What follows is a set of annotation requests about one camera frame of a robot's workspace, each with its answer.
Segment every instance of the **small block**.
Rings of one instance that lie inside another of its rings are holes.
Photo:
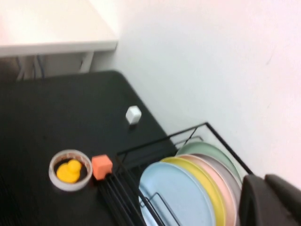
[[[141,111],[137,106],[131,106],[126,113],[127,121],[130,125],[137,124],[141,118]]]
[[[106,154],[92,157],[93,175],[102,180],[108,173],[112,173],[113,163]]]

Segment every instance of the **black table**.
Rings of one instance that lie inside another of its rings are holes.
[[[141,109],[142,118],[129,129],[125,114],[132,105]],[[93,180],[73,193],[51,184],[51,158],[63,149],[113,158],[164,136],[117,72],[0,86],[0,225],[113,225]]]

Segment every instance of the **plate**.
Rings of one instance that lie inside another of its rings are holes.
[[[241,182],[231,173],[231,171],[226,166],[224,166],[217,159],[204,154],[193,154],[193,155],[206,160],[216,169],[216,171],[218,171],[221,174],[221,176],[225,179],[228,186],[231,188],[231,191],[235,198],[235,203],[238,208],[240,195],[241,195],[241,186],[242,186]]]
[[[193,176],[195,176],[195,178],[200,182],[200,184],[209,194],[215,213],[216,226],[225,226],[226,214],[222,194],[209,174],[196,164],[179,157],[168,157],[162,159],[161,161],[181,166]]]
[[[189,160],[190,162],[202,167],[215,181],[221,191],[226,209],[226,226],[234,226],[236,224],[237,207],[231,189],[223,179],[223,177],[215,170],[215,168],[207,161],[190,154],[179,155],[180,158]]]
[[[180,225],[215,226],[214,209],[202,185],[186,170],[166,162],[148,166],[140,178],[139,188],[150,199],[157,213],[167,226],[177,225],[158,195],[167,203]],[[146,225],[157,223],[141,203],[141,213]]]
[[[217,147],[205,143],[205,142],[192,142],[184,145],[176,155],[179,154],[205,154],[214,157],[218,161],[222,162],[231,172],[241,181],[238,170],[235,168],[233,162],[229,157]]]

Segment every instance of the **orange cube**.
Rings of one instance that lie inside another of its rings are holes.
[[[106,154],[92,157],[93,175],[96,180],[102,180],[105,175],[112,173],[113,163]]]

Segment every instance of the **white desk leg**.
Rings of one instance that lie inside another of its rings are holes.
[[[93,56],[94,56],[94,52],[85,53],[85,55],[83,56],[80,70],[79,70],[80,73],[87,73],[90,71]]]
[[[19,57],[21,63],[21,70],[17,80],[22,79],[24,73],[24,79],[33,78],[33,60],[34,56],[21,56]]]

